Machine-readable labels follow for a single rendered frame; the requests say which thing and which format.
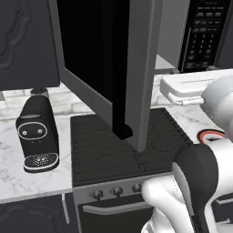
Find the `red-rimmed round plate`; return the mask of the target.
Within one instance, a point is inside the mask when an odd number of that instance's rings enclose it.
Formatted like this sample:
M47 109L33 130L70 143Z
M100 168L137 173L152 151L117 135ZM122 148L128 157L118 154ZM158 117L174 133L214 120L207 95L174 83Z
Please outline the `red-rimmed round plate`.
M223 131L216 129L203 129L197 133L197 139L200 144L206 145L210 142L220 140L226 137L226 134Z

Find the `white flat toaster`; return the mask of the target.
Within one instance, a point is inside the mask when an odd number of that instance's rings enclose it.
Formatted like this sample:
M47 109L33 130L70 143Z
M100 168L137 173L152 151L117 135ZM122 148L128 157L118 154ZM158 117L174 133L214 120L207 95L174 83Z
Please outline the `white flat toaster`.
M202 105L203 91L222 76L233 76L233 69L168 75L160 81L160 92L173 105Z

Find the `grey microwave door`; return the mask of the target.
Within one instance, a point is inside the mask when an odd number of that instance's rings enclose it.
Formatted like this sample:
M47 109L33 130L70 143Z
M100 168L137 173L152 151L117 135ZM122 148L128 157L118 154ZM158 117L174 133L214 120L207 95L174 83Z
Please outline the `grey microwave door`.
M146 148L163 0L130 0L125 140ZM113 0L56 0L52 11L61 82L112 127Z

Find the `dark drawer front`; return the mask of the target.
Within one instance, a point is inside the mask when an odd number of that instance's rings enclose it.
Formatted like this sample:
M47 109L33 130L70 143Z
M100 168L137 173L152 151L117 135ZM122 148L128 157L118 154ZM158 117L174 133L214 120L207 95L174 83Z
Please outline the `dark drawer front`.
M219 199L228 198L233 198L233 193L219 197ZM233 224L233 203L219 205L216 200L212 203L215 220L217 222L228 222Z

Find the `black coffee machine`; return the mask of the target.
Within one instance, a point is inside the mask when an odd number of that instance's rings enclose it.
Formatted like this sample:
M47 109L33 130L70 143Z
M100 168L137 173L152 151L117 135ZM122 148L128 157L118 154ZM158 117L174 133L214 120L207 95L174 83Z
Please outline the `black coffee machine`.
M59 138L46 88L34 88L15 121L25 161L24 171L42 173L59 165Z

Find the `black hob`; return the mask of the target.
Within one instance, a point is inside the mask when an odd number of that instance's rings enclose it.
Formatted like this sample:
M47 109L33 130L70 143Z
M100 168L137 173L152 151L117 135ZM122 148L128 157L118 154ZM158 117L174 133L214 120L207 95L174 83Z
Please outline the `black hob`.
M71 117L70 131L75 187L169 172L178 150L192 144L163 107L150 110L147 145L141 153L97 115Z

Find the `black microwave oven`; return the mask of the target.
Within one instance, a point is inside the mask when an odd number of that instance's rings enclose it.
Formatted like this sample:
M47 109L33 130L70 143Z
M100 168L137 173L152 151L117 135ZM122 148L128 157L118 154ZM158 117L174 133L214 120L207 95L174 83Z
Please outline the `black microwave oven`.
M216 55L230 0L163 0L155 71L219 69Z

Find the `dark wall cupboard door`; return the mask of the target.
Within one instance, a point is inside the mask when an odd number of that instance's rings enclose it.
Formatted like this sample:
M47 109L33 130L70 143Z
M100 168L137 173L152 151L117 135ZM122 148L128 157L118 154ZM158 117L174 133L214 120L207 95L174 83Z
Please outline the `dark wall cupboard door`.
M56 0L0 0L0 91L60 85Z

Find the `grey oven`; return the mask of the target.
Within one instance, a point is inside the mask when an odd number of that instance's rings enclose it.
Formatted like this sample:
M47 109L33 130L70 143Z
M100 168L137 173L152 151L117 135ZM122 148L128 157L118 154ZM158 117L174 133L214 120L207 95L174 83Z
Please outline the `grey oven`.
M83 206L109 208L143 202L141 192L134 193L132 187L135 184L143 185L150 178L163 177L164 175L165 173L161 173L74 187L73 195L79 233L140 233L141 228L152 216L153 208L151 206L146 209L110 216L85 213ZM120 198L112 194L114 187L123 188L123 194ZM97 189L102 190L104 194L100 200L92 197L92 193Z

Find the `dark base cupboard door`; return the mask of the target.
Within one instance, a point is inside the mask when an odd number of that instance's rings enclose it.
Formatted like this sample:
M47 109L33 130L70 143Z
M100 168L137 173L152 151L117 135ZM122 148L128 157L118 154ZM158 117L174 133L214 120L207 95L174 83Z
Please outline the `dark base cupboard door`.
M0 233L66 233L60 195L0 204Z

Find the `dark wall cupboard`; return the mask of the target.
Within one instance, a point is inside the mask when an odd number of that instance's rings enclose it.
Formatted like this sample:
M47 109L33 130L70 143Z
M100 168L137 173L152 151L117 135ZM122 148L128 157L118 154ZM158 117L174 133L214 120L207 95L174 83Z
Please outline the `dark wall cupboard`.
M233 0L230 0L228 16L216 55L215 67L219 69L233 68Z

